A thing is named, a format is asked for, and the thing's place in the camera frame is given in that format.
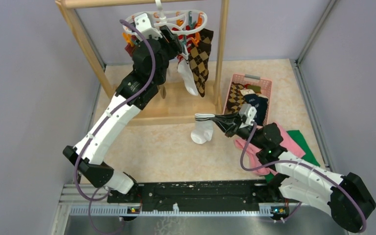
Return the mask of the white round clip hanger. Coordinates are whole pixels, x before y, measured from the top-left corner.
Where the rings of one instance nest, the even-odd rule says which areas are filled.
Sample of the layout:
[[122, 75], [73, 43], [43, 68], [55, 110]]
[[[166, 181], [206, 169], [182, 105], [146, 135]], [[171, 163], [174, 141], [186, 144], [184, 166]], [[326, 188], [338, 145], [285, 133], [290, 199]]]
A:
[[[177, 28], [179, 30], [185, 29], [187, 40], [194, 43], [200, 41], [199, 32], [207, 26], [208, 16], [202, 10], [189, 9], [189, 10], [163, 10], [162, 2], [156, 1], [156, 11], [147, 11], [153, 18], [154, 26], [159, 30], [160, 26], [166, 25], [170, 30]], [[126, 21], [135, 26], [133, 18], [143, 12], [135, 13], [128, 17]]]

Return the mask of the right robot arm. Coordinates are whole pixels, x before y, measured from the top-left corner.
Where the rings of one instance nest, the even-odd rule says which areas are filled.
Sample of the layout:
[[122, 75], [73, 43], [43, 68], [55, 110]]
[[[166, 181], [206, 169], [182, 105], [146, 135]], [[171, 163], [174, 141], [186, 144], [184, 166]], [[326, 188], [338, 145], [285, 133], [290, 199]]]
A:
[[277, 173], [267, 189], [272, 201], [296, 200], [323, 211], [351, 233], [366, 231], [376, 202], [360, 176], [331, 172], [297, 157], [281, 146], [283, 138], [275, 123], [258, 127], [239, 113], [210, 119], [227, 137], [236, 135], [260, 148], [257, 159]]

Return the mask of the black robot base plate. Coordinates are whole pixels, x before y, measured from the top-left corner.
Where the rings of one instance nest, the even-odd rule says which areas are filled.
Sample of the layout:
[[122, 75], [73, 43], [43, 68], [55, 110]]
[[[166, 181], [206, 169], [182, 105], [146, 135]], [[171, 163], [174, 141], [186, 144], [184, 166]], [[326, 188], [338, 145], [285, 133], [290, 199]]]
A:
[[136, 204], [143, 212], [253, 212], [263, 203], [289, 205], [265, 180], [140, 183], [127, 194], [112, 191], [108, 203]]

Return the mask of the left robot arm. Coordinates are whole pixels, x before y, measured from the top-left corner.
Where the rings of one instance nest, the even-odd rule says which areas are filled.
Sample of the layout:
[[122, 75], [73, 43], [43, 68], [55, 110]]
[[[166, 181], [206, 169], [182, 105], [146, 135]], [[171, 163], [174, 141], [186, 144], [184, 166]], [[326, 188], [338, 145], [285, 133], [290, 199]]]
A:
[[133, 51], [132, 71], [122, 80], [114, 96], [90, 132], [76, 145], [67, 145], [63, 155], [96, 188], [117, 191], [125, 202], [137, 197], [137, 183], [128, 174], [115, 171], [104, 157], [124, 127], [137, 116], [159, 92], [166, 81], [169, 61], [182, 53], [178, 36], [167, 26], [160, 26], [161, 37], [149, 36]]

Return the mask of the brown argyle sock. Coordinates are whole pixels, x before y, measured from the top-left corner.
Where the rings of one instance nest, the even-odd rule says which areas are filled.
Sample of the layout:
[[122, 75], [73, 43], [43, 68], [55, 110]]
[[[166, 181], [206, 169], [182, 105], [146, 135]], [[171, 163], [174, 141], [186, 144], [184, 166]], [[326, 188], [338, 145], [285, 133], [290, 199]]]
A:
[[212, 30], [202, 29], [199, 32], [200, 41], [198, 44], [191, 44], [188, 47], [189, 66], [193, 74], [195, 86], [201, 97], [205, 96], [205, 84], [209, 77], [209, 58], [212, 50], [213, 34]]

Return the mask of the red white striped sock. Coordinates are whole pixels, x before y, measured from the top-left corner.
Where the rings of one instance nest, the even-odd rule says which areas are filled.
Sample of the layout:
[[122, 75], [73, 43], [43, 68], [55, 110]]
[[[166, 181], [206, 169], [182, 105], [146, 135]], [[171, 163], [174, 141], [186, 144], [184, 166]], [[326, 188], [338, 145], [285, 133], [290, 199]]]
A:
[[171, 29], [171, 32], [173, 34], [176, 34], [178, 36], [178, 40], [181, 41], [181, 42], [186, 41], [187, 38], [188, 38], [187, 35], [186, 35], [185, 29], [179, 30], [179, 29], [174, 27], [174, 28]]

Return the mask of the white sock black stripes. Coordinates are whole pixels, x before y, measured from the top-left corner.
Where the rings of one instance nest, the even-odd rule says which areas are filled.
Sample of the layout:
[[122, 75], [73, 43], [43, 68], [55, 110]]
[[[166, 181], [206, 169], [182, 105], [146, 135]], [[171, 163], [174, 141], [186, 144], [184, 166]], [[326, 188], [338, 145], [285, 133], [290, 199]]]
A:
[[177, 72], [182, 77], [187, 92], [193, 96], [198, 96], [199, 93], [194, 82], [193, 73], [189, 66], [188, 57], [188, 49], [186, 46], [183, 46], [183, 52], [178, 55]]

